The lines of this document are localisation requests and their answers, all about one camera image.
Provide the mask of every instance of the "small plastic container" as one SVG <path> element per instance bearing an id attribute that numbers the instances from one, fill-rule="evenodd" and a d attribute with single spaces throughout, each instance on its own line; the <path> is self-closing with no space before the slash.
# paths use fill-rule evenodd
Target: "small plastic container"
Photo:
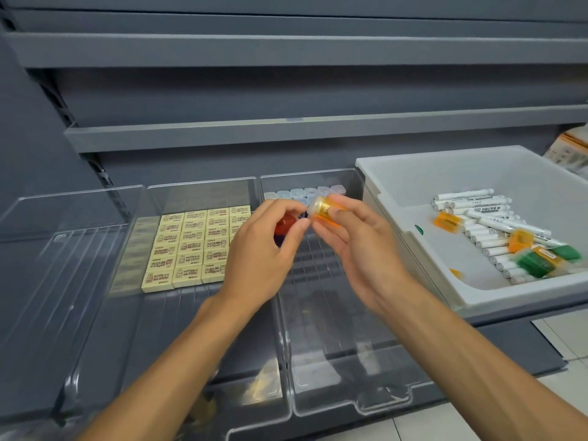
<path id="1" fill-rule="evenodd" d="M 304 194 L 308 198 L 308 200 L 312 200 L 315 196 L 319 196 L 319 191 L 316 190 L 314 187 L 307 187 L 304 189 Z"/>
<path id="2" fill-rule="evenodd" d="M 304 194 L 304 189 L 292 189 L 290 190 L 290 195 L 292 195 L 292 199 L 304 198 L 306 196 Z"/>
<path id="3" fill-rule="evenodd" d="M 316 191 L 319 192 L 320 196 L 328 196 L 329 194 L 333 193 L 330 191 L 329 187 L 319 186 L 316 188 Z"/>
<path id="4" fill-rule="evenodd" d="M 292 199 L 292 194 L 290 193 L 290 190 L 279 190 L 276 192 L 276 195 L 278 198 Z"/>
<path id="5" fill-rule="evenodd" d="M 338 193 L 339 195 L 344 195 L 345 193 L 347 193 L 347 190 L 345 190 L 345 187 L 343 187 L 341 184 L 337 184 L 336 186 L 331 186 L 331 193 Z"/>
<path id="6" fill-rule="evenodd" d="M 339 206 L 334 201 L 325 198 L 324 196 L 317 196 L 312 200 L 312 203 L 308 206 L 308 218 L 312 221 L 318 221 L 323 223 L 329 223 L 331 226 L 339 226 L 329 216 L 329 209 L 334 207 L 335 209 L 345 210 L 344 207 Z"/>
<path id="7" fill-rule="evenodd" d="M 294 198 L 294 201 L 298 201 L 300 204 L 303 204 L 304 207 L 306 207 L 308 209 L 308 206 L 309 206 L 308 199 L 306 199 L 306 198 Z"/>

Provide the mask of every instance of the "hand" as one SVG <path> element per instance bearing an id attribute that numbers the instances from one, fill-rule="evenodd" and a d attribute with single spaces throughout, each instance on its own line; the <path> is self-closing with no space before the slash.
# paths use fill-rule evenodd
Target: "hand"
<path id="1" fill-rule="evenodd" d="M 341 258 L 357 296 L 383 317 L 394 287 L 414 282 L 396 251 L 390 224 L 362 201 L 339 194 L 329 199 L 347 209 L 329 209 L 341 227 L 313 222 L 312 228 Z"/>
<path id="2" fill-rule="evenodd" d="M 299 219 L 288 231 L 282 247 L 273 241 L 276 224 L 286 213 L 298 217 L 305 211 L 298 201 L 265 200 L 233 238 L 218 295 L 235 299 L 253 312 L 271 299 L 292 268 L 294 255 L 311 222 L 308 218 Z"/>

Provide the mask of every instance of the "gray wall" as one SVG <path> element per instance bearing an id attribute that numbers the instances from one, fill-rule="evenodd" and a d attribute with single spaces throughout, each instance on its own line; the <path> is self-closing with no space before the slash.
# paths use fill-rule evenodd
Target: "gray wall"
<path id="1" fill-rule="evenodd" d="M 42 89 L 0 37 L 0 211 L 20 196 L 99 189 Z"/>

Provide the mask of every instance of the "forearm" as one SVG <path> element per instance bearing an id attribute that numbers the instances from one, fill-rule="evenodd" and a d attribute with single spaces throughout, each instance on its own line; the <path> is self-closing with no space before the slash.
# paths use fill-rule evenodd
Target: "forearm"
<path id="1" fill-rule="evenodd" d="M 208 299 L 197 317 L 80 440 L 173 439 L 225 351 L 254 310 Z"/>
<path id="2" fill-rule="evenodd" d="M 484 440 L 588 439 L 588 418 L 413 281 L 386 292 L 385 320 Z"/>

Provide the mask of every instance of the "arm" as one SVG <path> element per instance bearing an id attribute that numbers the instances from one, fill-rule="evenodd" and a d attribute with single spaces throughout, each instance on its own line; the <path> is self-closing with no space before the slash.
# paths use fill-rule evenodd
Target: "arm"
<path id="1" fill-rule="evenodd" d="M 276 223 L 306 208 L 291 200 L 264 202 L 235 235 L 216 296 L 158 360 L 116 398 L 78 438 L 173 439 L 225 351 L 249 319 L 282 286 L 310 222 L 296 222 L 279 249 Z"/>
<path id="2" fill-rule="evenodd" d="M 588 439 L 588 417 L 411 278 L 385 219 L 361 201 L 329 197 L 347 208 L 331 215 L 342 227 L 313 223 L 313 229 L 342 259 L 354 291 L 481 439 Z"/>

